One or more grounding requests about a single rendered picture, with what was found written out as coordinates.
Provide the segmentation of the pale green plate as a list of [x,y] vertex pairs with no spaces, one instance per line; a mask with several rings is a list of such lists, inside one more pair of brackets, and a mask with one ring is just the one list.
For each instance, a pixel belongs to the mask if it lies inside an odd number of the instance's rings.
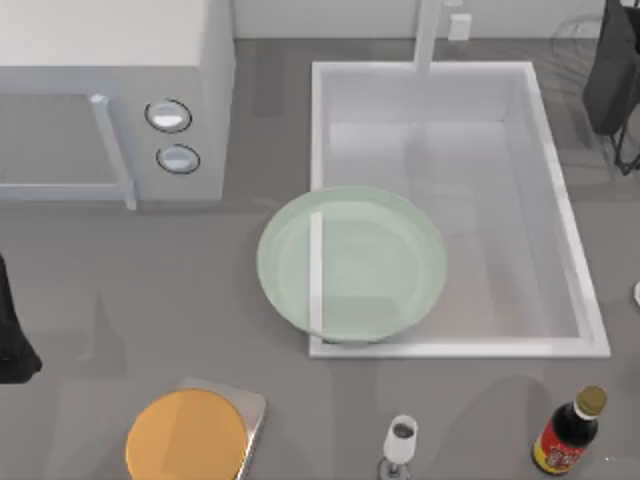
[[409,200],[341,186],[303,194],[271,218],[256,272],[293,327],[330,343],[378,343],[434,308],[448,258],[439,230]]

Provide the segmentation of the small microwave knob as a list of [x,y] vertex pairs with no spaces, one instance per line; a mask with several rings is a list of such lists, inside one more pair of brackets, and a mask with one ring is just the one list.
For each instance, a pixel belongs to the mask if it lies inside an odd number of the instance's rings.
[[155,159],[164,171],[174,175],[190,175],[201,164],[199,154],[191,147],[182,144],[159,149]]

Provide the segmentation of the white sink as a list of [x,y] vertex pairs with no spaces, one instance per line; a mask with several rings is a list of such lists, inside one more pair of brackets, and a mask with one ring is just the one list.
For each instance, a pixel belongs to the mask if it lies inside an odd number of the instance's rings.
[[409,199],[446,244],[435,309],[377,344],[315,358],[607,358],[610,346],[534,67],[312,66],[310,186]]

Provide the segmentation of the large microwave knob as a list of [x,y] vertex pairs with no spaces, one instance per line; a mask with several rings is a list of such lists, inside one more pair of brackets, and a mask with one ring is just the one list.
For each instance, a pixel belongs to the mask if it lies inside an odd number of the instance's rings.
[[173,99],[147,104],[144,116],[151,127],[167,134],[185,131],[192,123],[190,110],[183,103]]

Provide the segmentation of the white wine glass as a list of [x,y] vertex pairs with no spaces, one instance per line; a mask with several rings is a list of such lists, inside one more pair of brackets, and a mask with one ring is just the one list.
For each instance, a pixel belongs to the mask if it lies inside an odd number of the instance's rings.
[[378,480],[411,480],[409,464],[415,456],[418,424],[409,415],[391,421],[378,463]]

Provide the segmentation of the tall white tap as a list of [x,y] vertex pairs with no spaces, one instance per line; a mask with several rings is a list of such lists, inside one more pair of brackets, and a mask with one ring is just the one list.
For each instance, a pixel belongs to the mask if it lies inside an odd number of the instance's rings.
[[429,73],[442,8],[441,0],[420,0],[413,63],[416,73]]

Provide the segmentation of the orange round disc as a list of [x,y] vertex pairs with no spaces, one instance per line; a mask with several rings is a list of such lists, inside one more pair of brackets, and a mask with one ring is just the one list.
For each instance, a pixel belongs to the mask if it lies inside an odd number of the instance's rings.
[[125,463],[132,480],[236,480],[248,433],[238,410],[203,389],[155,399],[132,423]]

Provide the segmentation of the pale microwave oven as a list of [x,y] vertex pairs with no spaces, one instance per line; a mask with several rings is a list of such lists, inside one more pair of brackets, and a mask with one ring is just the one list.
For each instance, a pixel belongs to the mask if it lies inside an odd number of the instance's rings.
[[[235,70],[231,0],[0,0],[0,201],[124,203],[93,94],[109,98],[138,205],[220,200]],[[185,131],[146,121],[164,99],[190,110]],[[192,174],[156,163],[175,144],[199,154]]]

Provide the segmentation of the dark sauce bottle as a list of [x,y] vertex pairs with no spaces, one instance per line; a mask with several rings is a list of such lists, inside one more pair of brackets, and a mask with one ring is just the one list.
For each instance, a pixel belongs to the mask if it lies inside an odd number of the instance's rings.
[[532,444],[532,461],[547,475],[567,474],[598,433],[598,419],[608,402],[600,386],[584,387],[558,407]]

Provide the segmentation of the white wall socket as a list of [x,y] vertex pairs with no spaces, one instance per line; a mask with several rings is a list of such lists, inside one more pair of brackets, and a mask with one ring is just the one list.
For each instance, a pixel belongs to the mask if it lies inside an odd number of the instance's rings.
[[450,15],[448,40],[465,42],[471,36],[472,15],[469,13],[453,13]]

